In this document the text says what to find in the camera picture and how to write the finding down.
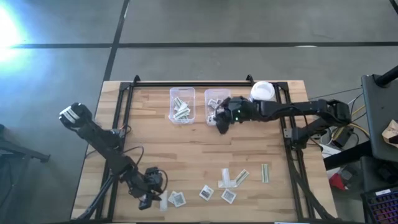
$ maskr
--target red object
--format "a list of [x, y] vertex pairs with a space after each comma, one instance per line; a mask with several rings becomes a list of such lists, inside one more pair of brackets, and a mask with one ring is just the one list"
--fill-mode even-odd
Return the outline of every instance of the red object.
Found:
[[331, 186], [337, 187], [340, 190], [346, 190], [339, 174], [334, 174], [332, 177], [330, 177], [329, 184]]

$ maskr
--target wooden table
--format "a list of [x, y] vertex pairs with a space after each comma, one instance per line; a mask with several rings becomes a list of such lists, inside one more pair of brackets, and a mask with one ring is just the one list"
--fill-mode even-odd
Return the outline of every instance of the wooden table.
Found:
[[[307, 101], [303, 81], [287, 81], [293, 102]], [[96, 122], [110, 129], [113, 122], [120, 82], [104, 82], [96, 113]], [[140, 211], [138, 199], [127, 193], [127, 185], [119, 184], [115, 222], [272, 222], [296, 221], [280, 123], [245, 122], [231, 125], [225, 135], [205, 122], [205, 87], [195, 87], [196, 119], [192, 125], [178, 126], [170, 122], [169, 87], [134, 88], [125, 150], [144, 146], [145, 153], [139, 170], [157, 166], [168, 173], [167, 190], [183, 192], [187, 204], [175, 208], [169, 203], [166, 212], [159, 211], [159, 202]], [[232, 96], [248, 96], [249, 87], [229, 87]], [[301, 116], [297, 126], [303, 126]], [[128, 152], [135, 161], [140, 150]], [[336, 216], [335, 204], [318, 147], [304, 150], [310, 188], [330, 214]], [[270, 182], [261, 181], [261, 164], [269, 165]], [[232, 205], [221, 198], [221, 169], [229, 168], [231, 179], [243, 169], [249, 177], [236, 189]], [[94, 152], [85, 159], [76, 195], [72, 218], [83, 213], [98, 193], [104, 169], [104, 159]], [[199, 197], [204, 185], [215, 190], [209, 202]], [[104, 213], [108, 211], [108, 198]]]

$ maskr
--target black floor stripe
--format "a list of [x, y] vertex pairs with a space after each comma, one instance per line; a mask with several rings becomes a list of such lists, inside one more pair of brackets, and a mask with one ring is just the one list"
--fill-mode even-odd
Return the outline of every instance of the black floor stripe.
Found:
[[17, 44], [12, 49], [90, 49], [111, 48], [112, 44]]
[[396, 0], [390, 0], [390, 3], [398, 15], [398, 4], [397, 4]]
[[208, 42], [208, 43], [126, 43], [119, 48], [204, 48], [204, 47], [383, 47], [398, 46], [398, 41], [390, 42]]
[[116, 33], [114, 35], [112, 49], [111, 49], [111, 53], [109, 54], [108, 63], [106, 64], [103, 81], [109, 81], [109, 79], [111, 78], [113, 63], [114, 63], [114, 59], [116, 57], [116, 52], [118, 51], [120, 36], [122, 35], [124, 20], [125, 20], [125, 16], [127, 13], [127, 7], [129, 5], [129, 3], [130, 3], [130, 0], [124, 0], [124, 2], [123, 2], [123, 7], [122, 7], [122, 11], [120, 13], [120, 18], [119, 18], [119, 23], [118, 23], [118, 28], [116, 29]]
[[91, 49], [111, 48], [116, 55], [117, 48], [156, 49], [156, 48], [222, 48], [222, 47], [394, 47], [398, 41], [390, 42], [197, 42], [197, 43], [123, 43], [123, 44], [18, 44], [12, 49]]

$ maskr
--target plastic bin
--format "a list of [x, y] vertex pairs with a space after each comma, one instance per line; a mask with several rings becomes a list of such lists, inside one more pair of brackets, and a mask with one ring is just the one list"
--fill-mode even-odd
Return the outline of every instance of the plastic bin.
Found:
[[[184, 103], [188, 105], [191, 110], [187, 119], [180, 118], [174, 119], [174, 115], [177, 113], [174, 110], [176, 104], [174, 102], [175, 98], [179, 98]], [[173, 87], [170, 89], [170, 113], [169, 119], [173, 124], [193, 124], [195, 121], [195, 89], [192, 87]]]
[[227, 97], [231, 97], [231, 90], [229, 89], [208, 89], [205, 91], [205, 114], [206, 123], [209, 126], [214, 126], [216, 123], [214, 121], [209, 121], [209, 116], [215, 112], [215, 109], [209, 106], [209, 101], [211, 99], [225, 100]]

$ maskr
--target concrete floor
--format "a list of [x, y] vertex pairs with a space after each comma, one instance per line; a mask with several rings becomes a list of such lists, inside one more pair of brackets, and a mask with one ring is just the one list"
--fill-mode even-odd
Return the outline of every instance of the concrete floor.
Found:
[[[111, 44], [122, 4], [0, 0], [0, 46]], [[398, 15], [388, 0], [132, 0], [120, 43], [397, 40]], [[69, 219], [87, 143], [61, 125], [58, 113], [76, 101], [95, 111], [110, 51], [0, 49], [0, 123], [19, 144], [52, 155], [46, 164], [30, 163], [21, 207], [11, 214], [16, 220]], [[359, 87], [361, 75], [384, 73], [397, 58], [398, 47], [391, 46], [118, 49], [110, 80], [242, 80], [251, 74], [305, 80], [315, 97]], [[330, 97], [349, 102], [358, 94]], [[362, 104], [359, 99], [356, 106]], [[367, 126], [366, 118], [358, 123]], [[338, 194], [335, 200], [340, 217], [362, 219], [357, 200]]]

